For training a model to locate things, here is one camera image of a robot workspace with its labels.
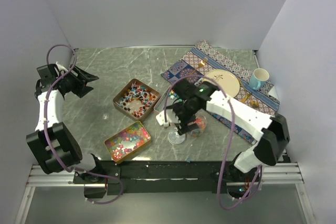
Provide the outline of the clear plastic candy jar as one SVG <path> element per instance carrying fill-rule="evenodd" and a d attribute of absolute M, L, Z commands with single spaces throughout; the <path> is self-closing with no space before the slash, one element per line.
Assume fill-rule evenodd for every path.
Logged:
<path fill-rule="evenodd" d="M 207 126 L 207 119 L 204 115 L 196 114 L 196 120 L 194 121 L 194 123 L 197 124 L 198 128 L 190 131 L 189 134 L 192 137 L 200 137 L 204 133 Z"/>

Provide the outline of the clear jar lid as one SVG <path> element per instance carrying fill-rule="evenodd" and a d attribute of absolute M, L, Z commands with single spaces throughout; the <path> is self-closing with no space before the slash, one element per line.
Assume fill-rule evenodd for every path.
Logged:
<path fill-rule="evenodd" d="M 169 131 L 167 138 L 171 144 L 178 145 L 182 144 L 186 140 L 186 135 L 179 135 L 176 130 L 171 130 Z"/>

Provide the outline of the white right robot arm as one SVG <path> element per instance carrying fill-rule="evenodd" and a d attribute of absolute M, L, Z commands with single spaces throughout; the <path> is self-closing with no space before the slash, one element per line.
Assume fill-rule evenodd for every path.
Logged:
<path fill-rule="evenodd" d="M 223 88 L 212 81 L 196 86 L 182 79 L 171 89 L 179 96 L 180 102 L 165 106 L 163 124 L 177 124 L 180 135 L 191 131 L 190 123 L 195 114 L 203 109 L 221 116 L 235 127 L 245 130 L 256 141 L 247 150 L 240 152 L 229 164 L 226 174 L 233 180 L 242 181 L 253 169 L 274 166 L 287 147 L 290 136 L 286 118 L 281 114 L 273 116 L 259 112 L 229 96 Z"/>

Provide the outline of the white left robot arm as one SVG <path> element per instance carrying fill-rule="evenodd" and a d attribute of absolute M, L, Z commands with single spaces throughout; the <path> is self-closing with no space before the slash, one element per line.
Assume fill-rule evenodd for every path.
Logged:
<path fill-rule="evenodd" d="M 76 169 L 86 172 L 93 183 L 104 178 L 104 169 L 93 154 L 83 154 L 79 144 L 62 121 L 62 105 L 67 93 L 82 98 L 93 90 L 87 84 L 99 78 L 76 66 L 67 70 L 55 63 L 37 68 L 40 76 L 35 97 L 39 102 L 39 119 L 26 142 L 46 174 Z"/>

